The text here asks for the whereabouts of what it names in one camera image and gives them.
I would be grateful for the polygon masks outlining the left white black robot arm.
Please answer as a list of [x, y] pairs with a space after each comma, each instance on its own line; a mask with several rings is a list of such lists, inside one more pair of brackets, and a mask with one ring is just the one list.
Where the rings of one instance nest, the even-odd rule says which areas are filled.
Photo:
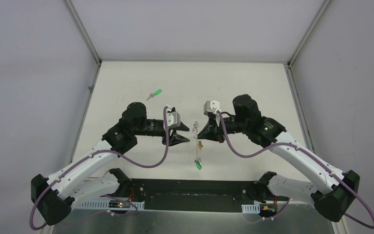
[[[119, 121], [87, 153], [49, 176], [38, 174], [31, 180], [30, 228], [40, 230], [58, 224], [73, 209], [100, 196], [124, 197], [129, 191], [129, 179], [121, 169], [110, 169], [99, 179], [88, 178], [118, 158], [145, 169], [160, 166], [171, 146], [189, 142], [179, 131], [188, 132], [189, 128], [182, 123], [175, 107], [166, 105], [163, 119], [149, 119], [143, 103], [130, 103]], [[165, 151], [159, 162], [144, 165], [124, 155], [137, 145], [137, 136], [162, 138]]]

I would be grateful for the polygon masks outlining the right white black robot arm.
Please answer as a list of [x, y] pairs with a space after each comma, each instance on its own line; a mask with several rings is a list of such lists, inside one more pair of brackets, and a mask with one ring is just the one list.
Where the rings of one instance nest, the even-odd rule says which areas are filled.
[[327, 220], [339, 222], [355, 200], [360, 176], [353, 170], [343, 171], [303, 147], [279, 122], [261, 114], [258, 104], [250, 95], [235, 97], [235, 113], [223, 117], [220, 103], [208, 100], [204, 115], [208, 122], [198, 139], [227, 142], [229, 134], [242, 133], [262, 146], [263, 150], [278, 155], [308, 181], [286, 178], [275, 172], [266, 172], [255, 183], [260, 202], [273, 196], [284, 196], [312, 205]]

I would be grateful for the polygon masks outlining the large wire keyring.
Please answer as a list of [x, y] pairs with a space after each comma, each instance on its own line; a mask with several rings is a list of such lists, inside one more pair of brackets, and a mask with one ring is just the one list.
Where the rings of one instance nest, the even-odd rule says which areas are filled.
[[199, 132], [199, 122], [198, 121], [195, 121], [193, 123], [192, 132], [193, 132], [193, 138], [195, 139], [196, 161], [201, 162], [201, 159], [199, 157], [199, 147], [198, 147], [198, 132]]

